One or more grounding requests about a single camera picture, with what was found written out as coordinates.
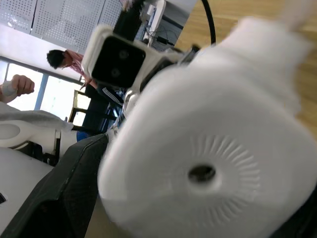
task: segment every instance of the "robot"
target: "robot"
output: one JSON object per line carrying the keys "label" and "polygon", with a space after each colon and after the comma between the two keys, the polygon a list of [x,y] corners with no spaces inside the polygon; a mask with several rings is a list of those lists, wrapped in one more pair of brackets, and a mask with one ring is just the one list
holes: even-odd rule
{"label": "robot", "polygon": [[[107,136],[71,146],[48,175],[60,174],[70,153],[88,165],[81,147],[93,145],[99,159],[106,150],[86,174],[97,179],[99,168],[107,214],[137,238],[315,237],[317,150],[294,118],[300,104],[293,82],[311,45],[291,33],[313,1],[293,1],[276,21],[247,18],[217,46],[187,54],[158,53],[134,41],[143,3],[124,10],[114,29],[99,26],[83,59],[98,83],[130,88],[123,114]],[[274,44],[263,41],[267,35],[275,35]],[[79,168],[77,176],[84,174]],[[61,184],[89,181],[77,176]],[[50,222],[60,214],[69,218],[55,237],[83,237],[69,214],[91,214],[80,208],[94,204],[97,186],[73,184],[76,192],[63,193],[58,203],[35,207],[30,197],[43,195],[49,179],[10,217],[1,237],[41,237],[32,232],[48,210]],[[69,196],[79,191],[93,196],[89,202]]]}

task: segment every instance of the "fist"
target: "fist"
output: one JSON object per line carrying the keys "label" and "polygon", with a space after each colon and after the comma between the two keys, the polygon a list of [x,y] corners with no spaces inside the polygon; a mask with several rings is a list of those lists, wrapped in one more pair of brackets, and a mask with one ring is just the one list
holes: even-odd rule
{"label": "fist", "polygon": [[14,75],[11,82],[12,88],[17,90],[17,96],[34,92],[34,82],[24,75]]}

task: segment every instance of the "black wire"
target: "black wire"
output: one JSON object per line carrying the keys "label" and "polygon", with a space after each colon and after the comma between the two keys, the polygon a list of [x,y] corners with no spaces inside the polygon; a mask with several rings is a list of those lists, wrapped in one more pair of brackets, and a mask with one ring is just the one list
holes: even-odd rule
{"label": "black wire", "polygon": [[209,29],[210,29],[210,36],[211,36],[211,44],[216,43],[216,30],[214,28],[214,21],[211,13],[211,9],[208,3],[208,0],[202,0],[202,3],[205,8],[205,12],[208,19]]}

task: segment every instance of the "table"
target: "table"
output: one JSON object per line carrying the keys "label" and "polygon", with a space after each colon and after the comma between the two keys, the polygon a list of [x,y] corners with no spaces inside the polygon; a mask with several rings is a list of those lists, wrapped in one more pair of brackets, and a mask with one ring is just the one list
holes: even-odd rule
{"label": "table", "polygon": [[[223,40],[242,17],[262,16],[272,19],[280,12],[284,2],[285,0],[209,0],[217,42]],[[317,14],[305,25],[302,32],[317,45]],[[176,47],[187,50],[193,43],[200,46],[210,44],[208,21],[200,0],[196,3]],[[302,112],[298,119],[317,140],[317,50],[300,67],[296,85],[302,99]]]}

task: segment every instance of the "circular hole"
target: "circular hole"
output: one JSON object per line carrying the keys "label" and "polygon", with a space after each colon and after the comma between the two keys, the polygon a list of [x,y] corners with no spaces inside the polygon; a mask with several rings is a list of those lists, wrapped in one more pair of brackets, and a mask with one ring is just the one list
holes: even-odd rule
{"label": "circular hole", "polygon": [[216,174],[216,170],[210,165],[199,165],[190,170],[188,178],[193,183],[211,182]]}

